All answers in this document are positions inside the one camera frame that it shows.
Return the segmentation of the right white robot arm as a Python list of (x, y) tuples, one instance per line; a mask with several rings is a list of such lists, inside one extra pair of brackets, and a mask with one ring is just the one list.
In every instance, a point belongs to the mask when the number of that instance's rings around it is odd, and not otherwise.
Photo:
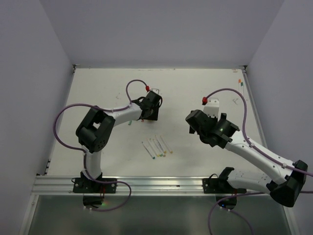
[(202, 143), (230, 151), (260, 170), (255, 173), (226, 167), (218, 178), (204, 179), (204, 184), (219, 193), (259, 191), (285, 207), (294, 206), (306, 181), (308, 165), (305, 162), (285, 159), (254, 142), (228, 121), (225, 113), (217, 119), (194, 110), (185, 120), (190, 126), (189, 132), (197, 133)]

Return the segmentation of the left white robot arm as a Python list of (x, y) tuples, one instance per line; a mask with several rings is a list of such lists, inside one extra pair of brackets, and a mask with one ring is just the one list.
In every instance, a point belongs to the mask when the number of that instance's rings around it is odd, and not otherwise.
[(133, 120), (157, 121), (162, 97), (153, 91), (132, 100), (125, 108), (104, 111), (90, 108), (76, 129), (78, 142), (84, 152), (83, 167), (79, 178), (74, 178), (74, 193), (115, 193), (118, 180), (102, 176), (101, 152), (108, 144), (114, 127)]

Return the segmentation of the light green cap marker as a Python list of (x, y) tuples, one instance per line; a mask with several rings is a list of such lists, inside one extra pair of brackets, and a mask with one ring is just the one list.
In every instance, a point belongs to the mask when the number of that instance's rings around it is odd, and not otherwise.
[(163, 157), (163, 151), (161, 150), (155, 139), (150, 139), (150, 142), (153, 143), (155, 149), (158, 151), (158, 156)]

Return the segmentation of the teal green marker pen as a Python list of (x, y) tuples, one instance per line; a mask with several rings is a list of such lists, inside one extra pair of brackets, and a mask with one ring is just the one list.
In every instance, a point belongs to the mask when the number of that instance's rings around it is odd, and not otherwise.
[(149, 151), (148, 147), (144, 144), (144, 142), (142, 141), (141, 142), (144, 149), (147, 151), (147, 153), (149, 154), (149, 156), (152, 158), (152, 159), (155, 159), (155, 156)]

